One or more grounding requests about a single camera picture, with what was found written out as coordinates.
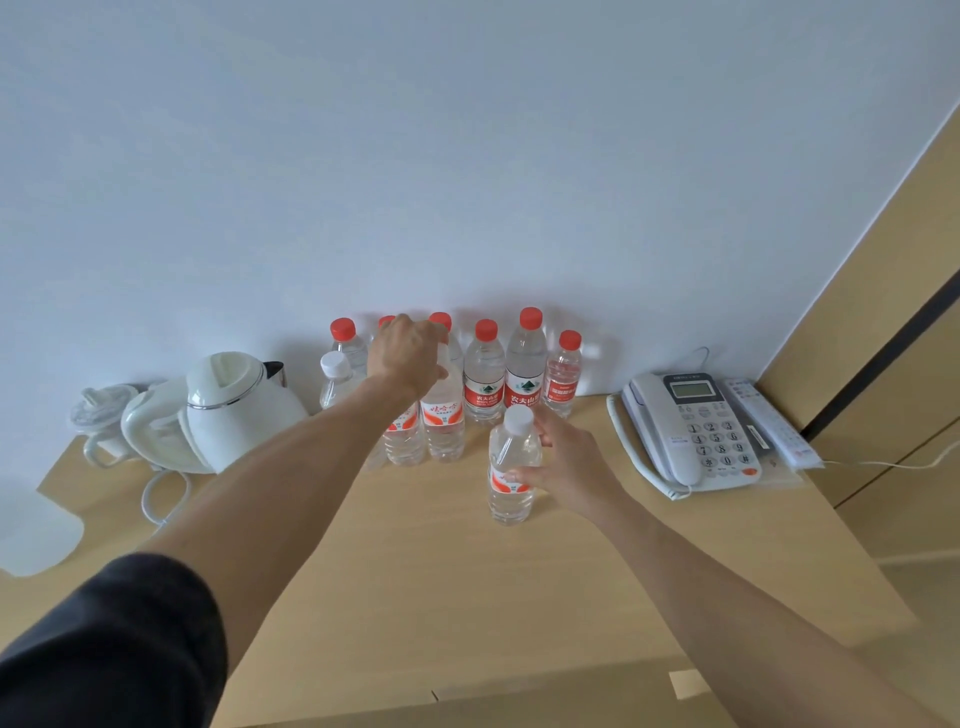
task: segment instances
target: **forearm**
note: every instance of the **forearm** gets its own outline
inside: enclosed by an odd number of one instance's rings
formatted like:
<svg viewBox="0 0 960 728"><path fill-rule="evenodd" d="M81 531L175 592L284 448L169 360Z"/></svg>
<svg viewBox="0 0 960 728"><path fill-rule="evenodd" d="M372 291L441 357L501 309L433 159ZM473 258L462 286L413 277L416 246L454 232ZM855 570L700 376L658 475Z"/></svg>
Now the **forearm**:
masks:
<svg viewBox="0 0 960 728"><path fill-rule="evenodd" d="M371 448L413 399L365 380L344 402L249 452L139 550L178 559L207 583L232 671L316 549Z"/></svg>
<svg viewBox="0 0 960 728"><path fill-rule="evenodd" d="M624 494L595 519L743 726L945 726Z"/></svg>

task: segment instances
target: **water bottle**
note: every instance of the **water bottle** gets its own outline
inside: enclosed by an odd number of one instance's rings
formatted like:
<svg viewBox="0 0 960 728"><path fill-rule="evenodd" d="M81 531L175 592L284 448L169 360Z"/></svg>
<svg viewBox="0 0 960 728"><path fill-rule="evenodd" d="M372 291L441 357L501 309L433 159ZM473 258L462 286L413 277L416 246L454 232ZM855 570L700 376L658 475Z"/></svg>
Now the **water bottle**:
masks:
<svg viewBox="0 0 960 728"><path fill-rule="evenodd" d="M445 463L464 454L464 380L460 370L450 361L446 344L437 347L437 363L449 372L449 376L437 379L420 400L420 411L430 454Z"/></svg>
<svg viewBox="0 0 960 728"><path fill-rule="evenodd" d="M507 358L496 338L496 321L481 319L476 339L464 356L464 402L467 416L481 425L496 425L503 416Z"/></svg>
<svg viewBox="0 0 960 728"><path fill-rule="evenodd" d="M396 316L383 316L378 325L391 322ZM426 454L426 438L423 436L423 422L420 419L420 403L414 402L397 417L387 431L383 433L383 446L387 458L394 465L419 465Z"/></svg>
<svg viewBox="0 0 960 728"><path fill-rule="evenodd" d="M367 344L357 336L357 327L352 319L337 319L330 324L333 336L332 352L343 352L355 374L367 375Z"/></svg>
<svg viewBox="0 0 960 728"><path fill-rule="evenodd" d="M450 347L450 361L453 363L457 369L461 372L464 370L464 350L460 348L460 342L457 341L457 337L453 335L453 319L450 318L450 314L443 313L442 311L437 311L436 313L430 314L430 321L435 324L440 324L446 328L449 336Z"/></svg>
<svg viewBox="0 0 960 728"><path fill-rule="evenodd" d="M355 374L350 368L347 356L343 352L325 353L320 358L320 367L326 376L326 384L320 397L321 409L329 409L337 402L345 400L363 381L363 376ZM386 461L387 453L383 447L383 440L377 440L364 462L363 470L374 471Z"/></svg>
<svg viewBox="0 0 960 728"><path fill-rule="evenodd" d="M543 313L529 306L520 311L520 327L507 344L507 407L540 401L543 371L546 369L546 336L543 335Z"/></svg>
<svg viewBox="0 0 960 728"><path fill-rule="evenodd" d="M579 333L567 329L560 334L560 348L546 362L546 381L543 383L543 401L566 419L573 409L573 396L580 381Z"/></svg>
<svg viewBox="0 0 960 728"><path fill-rule="evenodd" d="M538 466L542 457L533 410L522 404L510 407L503 416L503 424L490 433L487 500L495 521L513 525L530 515L536 489L526 483L508 483L504 473L512 468Z"/></svg>

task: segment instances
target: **white wall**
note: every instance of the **white wall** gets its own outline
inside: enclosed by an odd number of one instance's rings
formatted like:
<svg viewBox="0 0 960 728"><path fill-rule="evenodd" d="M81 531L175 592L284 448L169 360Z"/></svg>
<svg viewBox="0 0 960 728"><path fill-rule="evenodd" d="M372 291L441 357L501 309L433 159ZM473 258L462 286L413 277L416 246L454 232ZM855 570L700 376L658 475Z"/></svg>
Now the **white wall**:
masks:
<svg viewBox="0 0 960 728"><path fill-rule="evenodd" d="M960 97L953 0L12 3L0 481L88 385L327 325L581 328L755 376Z"/></svg>

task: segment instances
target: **telephone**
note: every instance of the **telephone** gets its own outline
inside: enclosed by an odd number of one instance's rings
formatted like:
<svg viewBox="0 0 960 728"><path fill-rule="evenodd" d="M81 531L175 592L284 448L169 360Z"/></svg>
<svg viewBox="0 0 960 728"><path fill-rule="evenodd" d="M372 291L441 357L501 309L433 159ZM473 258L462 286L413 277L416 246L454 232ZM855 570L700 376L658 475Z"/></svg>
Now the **telephone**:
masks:
<svg viewBox="0 0 960 728"><path fill-rule="evenodd" d="M620 396L659 473L634 451L610 395L607 406L620 442L640 474L671 499L760 480L747 432L709 374L641 374Z"/></svg>

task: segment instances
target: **cup handle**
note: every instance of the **cup handle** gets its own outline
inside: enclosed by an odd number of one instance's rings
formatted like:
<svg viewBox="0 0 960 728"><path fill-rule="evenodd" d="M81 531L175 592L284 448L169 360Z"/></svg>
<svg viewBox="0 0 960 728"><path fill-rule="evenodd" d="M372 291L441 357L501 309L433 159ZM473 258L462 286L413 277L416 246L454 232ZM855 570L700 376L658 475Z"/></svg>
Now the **cup handle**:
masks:
<svg viewBox="0 0 960 728"><path fill-rule="evenodd" d="M97 450L100 447L100 441L103 439L104 439L103 432L95 432L94 434L86 438L86 442L84 443L84 457L86 458L87 462L90 463L90 465L95 465L98 468L106 469L106 468L112 468L114 465L118 465L119 463L122 463L125 460L130 460L132 458L132 455L130 453L127 453L116 458L112 463L105 463L97 455Z"/></svg>

